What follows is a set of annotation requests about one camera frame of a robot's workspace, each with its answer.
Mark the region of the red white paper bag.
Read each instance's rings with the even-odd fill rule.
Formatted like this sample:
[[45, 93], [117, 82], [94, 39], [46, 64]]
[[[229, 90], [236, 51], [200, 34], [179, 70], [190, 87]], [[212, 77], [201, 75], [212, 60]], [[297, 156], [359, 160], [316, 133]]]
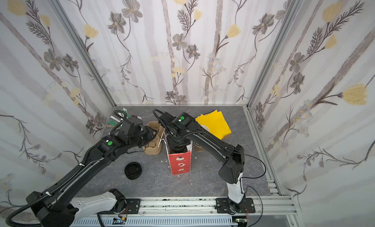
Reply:
[[181, 154], [170, 154], [168, 148], [168, 141], [173, 140], [166, 131], [163, 132], [161, 142], [165, 144], [168, 162], [170, 164], [172, 175], [180, 175], [189, 173], [191, 169], [191, 152], [192, 142], [185, 143], [187, 145], [187, 152]]

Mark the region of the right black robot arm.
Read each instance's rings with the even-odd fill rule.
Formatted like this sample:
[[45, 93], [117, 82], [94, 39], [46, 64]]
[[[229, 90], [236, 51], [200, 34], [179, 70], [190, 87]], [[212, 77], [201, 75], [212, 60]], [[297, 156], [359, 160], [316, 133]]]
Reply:
[[246, 198], [242, 179], [245, 165], [244, 148], [231, 145], [214, 136], [186, 112], [175, 117], [168, 112], [153, 109], [153, 114], [167, 133], [167, 142], [173, 146], [187, 146], [196, 143], [213, 155], [223, 165], [218, 174], [227, 183], [228, 199], [240, 204]]

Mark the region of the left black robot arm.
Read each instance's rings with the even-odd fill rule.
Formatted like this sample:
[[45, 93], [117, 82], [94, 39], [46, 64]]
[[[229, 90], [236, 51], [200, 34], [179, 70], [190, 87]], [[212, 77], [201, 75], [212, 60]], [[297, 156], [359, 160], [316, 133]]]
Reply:
[[27, 209], [31, 209], [38, 219], [37, 227], [69, 227], [81, 218], [103, 211], [127, 212], [126, 198], [115, 188], [85, 198], [82, 203], [74, 198], [96, 174], [129, 149], [148, 145], [156, 135], [157, 130], [144, 125], [139, 117], [124, 117], [109, 135], [87, 150], [76, 167], [43, 192], [31, 193], [26, 199], [27, 204], [8, 215], [5, 223], [10, 227], [23, 227], [24, 223], [13, 219]]

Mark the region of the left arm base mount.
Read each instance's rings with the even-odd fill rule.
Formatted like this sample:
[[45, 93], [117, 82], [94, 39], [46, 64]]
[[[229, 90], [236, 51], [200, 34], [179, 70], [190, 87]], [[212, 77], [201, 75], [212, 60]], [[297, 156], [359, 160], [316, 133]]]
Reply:
[[120, 211], [120, 215], [138, 214], [140, 202], [141, 199], [126, 199], [124, 201], [123, 209]]

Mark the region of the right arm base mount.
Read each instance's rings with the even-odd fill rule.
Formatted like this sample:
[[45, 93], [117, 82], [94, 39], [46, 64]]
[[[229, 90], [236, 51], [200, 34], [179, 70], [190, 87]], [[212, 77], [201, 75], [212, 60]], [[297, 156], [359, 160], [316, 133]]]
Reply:
[[247, 214], [255, 213], [255, 206], [252, 198], [243, 198], [240, 203], [235, 203], [229, 198], [216, 198], [215, 209], [219, 214]]

